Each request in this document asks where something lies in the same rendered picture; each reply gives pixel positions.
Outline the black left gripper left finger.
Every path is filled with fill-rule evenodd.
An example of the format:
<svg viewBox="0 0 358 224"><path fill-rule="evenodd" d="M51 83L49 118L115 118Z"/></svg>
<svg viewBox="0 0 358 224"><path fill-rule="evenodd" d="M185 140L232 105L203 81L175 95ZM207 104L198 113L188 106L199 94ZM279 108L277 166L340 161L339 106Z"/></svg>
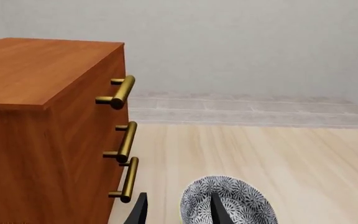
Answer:
<svg viewBox="0 0 358 224"><path fill-rule="evenodd" d="M124 224L145 224L147 219L147 193L141 192Z"/></svg>

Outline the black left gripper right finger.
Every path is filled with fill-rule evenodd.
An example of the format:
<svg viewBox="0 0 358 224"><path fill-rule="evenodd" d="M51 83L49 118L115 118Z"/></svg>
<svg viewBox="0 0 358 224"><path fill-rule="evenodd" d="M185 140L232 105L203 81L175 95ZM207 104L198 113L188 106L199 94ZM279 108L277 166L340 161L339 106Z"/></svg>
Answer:
<svg viewBox="0 0 358 224"><path fill-rule="evenodd" d="M234 224L216 192L211 194L210 207L213 224Z"/></svg>

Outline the black white patterned bowl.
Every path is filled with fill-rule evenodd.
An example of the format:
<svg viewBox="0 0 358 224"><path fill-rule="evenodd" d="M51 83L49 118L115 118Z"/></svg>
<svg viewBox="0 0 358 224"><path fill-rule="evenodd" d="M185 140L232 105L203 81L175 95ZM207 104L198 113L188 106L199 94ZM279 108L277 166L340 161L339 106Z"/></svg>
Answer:
<svg viewBox="0 0 358 224"><path fill-rule="evenodd" d="M187 186L180 200L182 224L213 224L211 194L216 193L230 224L278 224L269 201L247 182L226 175L209 175Z"/></svg>

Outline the wooden cabinet with drawers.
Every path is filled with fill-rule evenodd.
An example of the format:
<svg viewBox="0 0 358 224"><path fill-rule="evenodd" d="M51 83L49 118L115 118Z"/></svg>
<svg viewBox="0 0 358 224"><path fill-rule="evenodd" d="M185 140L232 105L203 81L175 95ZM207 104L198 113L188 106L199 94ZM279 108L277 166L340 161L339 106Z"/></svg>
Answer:
<svg viewBox="0 0 358 224"><path fill-rule="evenodd" d="M107 224L127 110L96 104L126 75L124 44L0 39L0 224Z"/></svg>

